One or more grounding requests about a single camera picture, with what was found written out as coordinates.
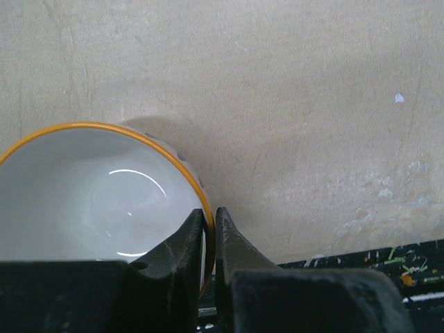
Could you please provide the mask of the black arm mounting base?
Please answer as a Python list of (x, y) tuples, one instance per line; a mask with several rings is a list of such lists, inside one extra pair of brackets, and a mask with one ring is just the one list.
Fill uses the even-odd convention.
[(443, 241), (238, 272), (212, 285), (197, 332), (442, 332)]

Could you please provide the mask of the white bowl orange rim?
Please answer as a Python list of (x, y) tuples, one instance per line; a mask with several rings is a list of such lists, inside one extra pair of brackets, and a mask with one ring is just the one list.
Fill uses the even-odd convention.
[(193, 166), (162, 140), (98, 122), (61, 123), (1, 154), (3, 261), (123, 260), (203, 211), (200, 288), (214, 267), (214, 217)]

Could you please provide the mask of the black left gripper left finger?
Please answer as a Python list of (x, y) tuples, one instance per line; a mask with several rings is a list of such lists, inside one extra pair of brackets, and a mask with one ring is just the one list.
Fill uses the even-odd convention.
[(132, 263), (2, 262), (2, 332), (194, 332), (204, 215)]

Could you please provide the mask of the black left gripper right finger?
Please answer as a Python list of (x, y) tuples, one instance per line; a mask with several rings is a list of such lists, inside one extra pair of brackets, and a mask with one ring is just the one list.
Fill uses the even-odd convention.
[(216, 211), (216, 309), (221, 332), (414, 332), (402, 298), (377, 271), (283, 269)]

